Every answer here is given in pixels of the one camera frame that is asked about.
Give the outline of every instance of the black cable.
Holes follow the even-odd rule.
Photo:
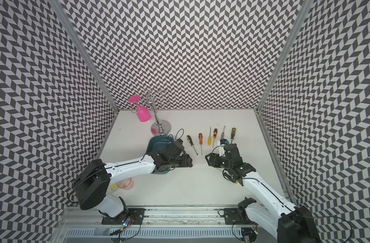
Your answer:
[[[142,161],[144,159],[144,157],[146,156],[146,153],[143,155],[143,157],[140,159],[140,161]]]
[[[168,137],[166,138],[166,148],[168,148],[168,140],[169,140],[169,136],[170,136],[170,135],[171,135],[171,138],[172,138],[172,139],[174,139],[174,138],[173,138],[173,134],[169,134],[169,135],[168,135]]]
[[[134,220],[137,220],[137,221],[139,222],[139,230],[138,230],[138,232],[137,232],[136,234],[134,234],[134,235],[133,235],[133,236],[131,236],[130,238],[125,239],[124,241],[129,240],[129,239],[131,239],[131,238],[133,238],[133,237],[135,237],[135,236],[137,236],[137,235],[139,234],[140,227],[142,226],[142,224],[140,223],[139,219],[134,218]]]
[[[212,156],[213,156],[213,151],[218,148],[218,147],[224,147],[224,145],[219,145],[219,146],[216,146],[214,149],[212,149],[212,153],[211,153],[211,156],[209,157],[209,160],[211,160]]]
[[[75,190],[74,190],[74,189],[69,193],[69,196],[68,196],[68,203],[78,203],[78,202],[76,202],[76,201],[72,201],[72,200],[70,200],[70,196],[73,194],[73,192],[75,192]]]
[[[224,214],[223,214],[223,215],[221,215],[221,214],[219,213],[219,212],[220,212],[220,211],[222,211],[222,210],[224,210],[224,209],[219,209],[219,210],[217,211],[217,214],[218,214],[218,215],[220,215],[220,216],[224,216]]]
[[[343,241],[343,243],[348,242],[351,239],[352,235],[353,235],[353,226],[352,226],[352,224],[349,221],[343,219],[342,217],[338,217],[338,216],[303,216],[303,215],[297,214],[296,212],[294,212],[294,214],[297,215],[297,216],[303,217],[303,218],[339,218],[339,219],[347,222],[347,224],[350,226],[350,236],[348,236],[348,238],[345,241]]]
[[[101,169],[101,170],[99,170],[99,171],[97,171],[97,172],[95,172],[95,173],[93,173],[93,174],[91,174],[90,176],[88,176],[87,178],[85,178],[82,182],[80,182],[72,191],[71,191],[71,193],[69,193],[69,196],[68,196],[68,200],[69,200],[69,202],[71,202],[71,203],[78,203],[78,201],[71,201],[70,200],[70,196],[72,195],[72,193],[73,192],[75,192],[76,191],[76,189],[77,189],[77,187],[79,187],[83,182],[85,182],[88,178],[90,178],[91,176],[93,176],[93,175],[95,175],[95,174],[97,174],[97,173],[99,173],[99,172],[101,172],[101,171],[103,171],[103,170],[106,170],[105,168],[104,169]]]
[[[234,233],[234,225],[235,225],[236,223],[241,223],[241,222],[240,222],[240,221],[236,221],[236,222],[234,222],[234,223],[232,224],[232,227],[231,227],[232,234],[235,236],[235,238],[236,238],[236,239],[238,239],[238,240],[240,240],[240,241],[245,242],[244,240],[241,240],[241,239],[239,239],[238,237],[236,237],[236,235],[235,235],[235,233]]]
[[[256,179],[256,178],[242,178],[242,179],[252,179],[252,180],[256,180],[257,182],[260,182],[258,179]],[[267,187],[267,186],[265,186],[262,182],[260,182],[271,194],[273,194],[274,195],[274,197],[276,197],[277,199],[278,199],[278,201],[282,204],[282,205],[284,205],[282,202],[281,202],[281,200]],[[351,237],[352,237],[352,235],[353,235],[353,226],[351,225],[351,223],[349,222],[349,221],[347,221],[347,220],[345,220],[345,219],[343,219],[343,218],[341,218],[341,217],[338,217],[338,216],[303,216],[303,215],[299,215],[299,214],[297,214],[296,212],[294,212],[294,211],[292,211],[290,208],[288,208],[286,205],[284,205],[287,209],[289,209],[292,213],[294,213],[295,215],[297,215],[297,216],[300,216],[300,217],[303,217],[303,218],[339,218],[339,219],[341,219],[341,220],[343,220],[343,221],[345,221],[345,222],[347,222],[348,223],[348,225],[350,226],[350,236],[347,238],[347,240],[345,240],[345,241],[343,241],[343,243],[346,243],[346,242],[348,242],[350,239],[351,239]]]
[[[228,175],[227,174],[224,174],[224,171],[225,170],[226,169],[223,169],[223,171],[222,171],[224,179],[229,180],[230,182],[232,182],[230,179],[228,179]]]
[[[182,138],[182,136],[184,135],[184,129],[183,129],[183,128],[181,128],[180,130],[178,130],[178,132],[177,132],[177,134],[176,134],[176,138],[174,139],[174,141],[176,141],[176,140],[177,140],[177,135],[178,135],[178,133],[179,133],[181,130],[182,130],[182,135],[181,135],[181,137],[179,137],[178,139]]]

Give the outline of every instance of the screwdriver handle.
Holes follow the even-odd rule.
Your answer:
[[[192,142],[192,139],[191,139],[191,137],[188,135],[188,136],[186,136],[186,139],[190,142],[190,145],[192,145],[193,146],[193,142]]]
[[[235,133],[236,133],[236,128],[233,128],[231,131],[231,140],[234,140]]]

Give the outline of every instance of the screwdriver shaft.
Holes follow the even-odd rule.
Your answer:
[[[225,126],[223,128],[223,133],[221,134],[220,140],[224,138],[224,130],[225,130]]]
[[[194,147],[194,145],[192,145],[194,151],[196,152],[196,154],[198,155],[197,151],[196,151],[196,148]]]

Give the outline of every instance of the black and white wall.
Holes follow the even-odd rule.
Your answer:
[[[49,239],[114,117],[48,3],[0,0],[0,242]]]
[[[370,243],[370,0],[315,1],[262,115],[298,202]]]
[[[255,108],[302,0],[60,0],[120,109]]]

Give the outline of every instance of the white robotic arm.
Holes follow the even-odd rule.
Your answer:
[[[254,202],[246,207],[247,217],[277,238],[278,219],[282,214],[287,215],[295,211],[296,205],[279,195],[258,172],[247,173],[243,178],[243,186],[254,193],[261,202]]]
[[[111,175],[109,184],[112,185],[136,175],[153,173],[155,164],[150,155],[145,155],[144,157],[124,162],[106,163],[104,167],[106,172]],[[104,199],[94,208],[115,218],[123,212],[124,204],[119,197],[107,192]]]
[[[274,236],[278,243],[320,243],[316,225],[310,211],[297,207],[270,187],[256,169],[244,163],[236,144],[226,144],[219,154],[205,156],[208,165],[224,168],[226,179],[239,182],[257,197],[245,198],[238,204],[238,215],[242,223],[257,223]]]
[[[109,185],[141,174],[158,173],[175,167],[192,167],[192,159],[185,153],[182,140],[171,142],[162,150],[124,162],[92,161],[76,178],[74,190],[82,210],[96,208],[114,224],[121,222],[128,209],[121,197],[106,193]]]

